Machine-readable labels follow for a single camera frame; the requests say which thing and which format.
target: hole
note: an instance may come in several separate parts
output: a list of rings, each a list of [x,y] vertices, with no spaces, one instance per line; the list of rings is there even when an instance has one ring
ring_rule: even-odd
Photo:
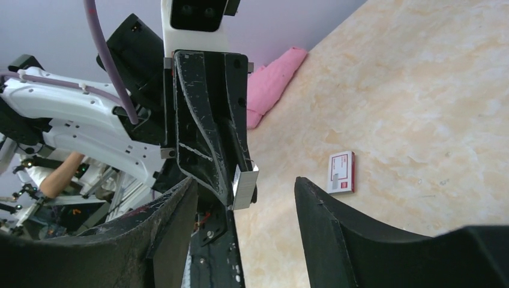
[[[180,13],[182,13],[183,15],[189,16],[189,15],[193,14],[193,7],[191,7],[189,5],[184,5],[184,6],[182,6]]]
[[[133,31],[133,32],[141,31],[141,30],[142,30],[141,24],[138,21],[136,21],[136,23],[134,23],[133,27],[131,27],[131,31]]]
[[[215,16],[215,11],[212,8],[207,8],[207,9],[205,9],[205,13],[204,14],[205,14],[205,17],[212,18],[212,17]]]
[[[242,98],[242,97],[239,98],[239,100],[237,102],[238,102],[240,107],[245,108],[245,99],[244,98]]]

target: small box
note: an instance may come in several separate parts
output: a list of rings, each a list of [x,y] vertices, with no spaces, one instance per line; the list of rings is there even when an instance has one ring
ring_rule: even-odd
[[[348,194],[355,191],[355,154],[352,151],[329,157],[327,193]]]

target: white robot part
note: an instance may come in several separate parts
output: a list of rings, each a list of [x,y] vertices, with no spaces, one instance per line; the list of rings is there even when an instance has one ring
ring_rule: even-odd
[[[17,73],[19,74],[19,80],[22,83],[26,83],[26,80],[25,80],[26,71],[25,70],[19,70]]]
[[[50,74],[40,68],[30,67],[26,75],[58,79],[73,83],[83,80]],[[76,123],[103,127],[113,134],[127,137],[120,120],[112,110],[118,106],[111,100],[92,93],[39,82],[23,82],[8,79],[1,97],[19,115],[27,118],[55,118]],[[116,95],[115,88],[109,83],[88,82],[86,86],[100,88]]]
[[[54,148],[76,151],[121,169],[152,187],[154,172],[161,170],[160,147],[112,133],[104,127],[60,119],[50,121],[52,129],[43,133],[44,142]]]
[[[170,24],[172,4],[172,0],[161,0],[164,57],[173,58],[173,52],[178,49],[230,52],[228,49],[228,40],[222,24],[215,32],[189,31],[173,28]]]

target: metal bracket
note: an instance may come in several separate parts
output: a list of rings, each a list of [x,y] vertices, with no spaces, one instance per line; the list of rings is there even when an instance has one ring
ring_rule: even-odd
[[[175,156],[175,148],[161,148],[161,159],[174,159]]]
[[[173,58],[164,58],[164,69],[173,69]]]
[[[240,171],[237,166],[233,179],[233,210],[249,208],[258,179],[258,166],[254,164],[253,171]]]
[[[40,149],[40,151],[37,152],[37,154],[43,158],[47,158],[49,157],[49,155],[51,155],[51,153],[53,153],[53,151],[55,150],[55,148],[49,146],[49,145],[43,145]]]
[[[247,72],[248,73],[255,72],[255,63],[249,62],[247,64]]]

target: beige floor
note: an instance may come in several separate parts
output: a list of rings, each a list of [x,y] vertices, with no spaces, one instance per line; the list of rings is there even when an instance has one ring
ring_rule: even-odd
[[[248,135],[259,201],[236,212],[248,288],[309,287],[296,176],[324,187],[328,156],[357,154],[339,198],[434,236],[509,223],[509,1],[368,0],[314,48]]]

